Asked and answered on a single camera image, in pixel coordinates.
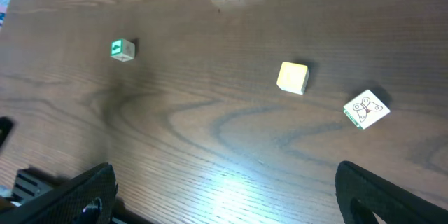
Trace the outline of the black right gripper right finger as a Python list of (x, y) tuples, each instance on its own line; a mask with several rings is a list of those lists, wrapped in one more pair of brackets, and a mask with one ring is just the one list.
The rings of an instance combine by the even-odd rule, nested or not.
[(345, 223), (446, 223), (447, 210), (350, 161), (335, 174), (339, 210)]

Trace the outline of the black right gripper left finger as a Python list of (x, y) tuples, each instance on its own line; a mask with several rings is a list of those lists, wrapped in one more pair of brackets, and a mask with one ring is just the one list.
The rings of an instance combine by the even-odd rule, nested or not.
[(107, 162), (22, 206), (1, 212), (2, 223), (110, 223), (117, 194)]

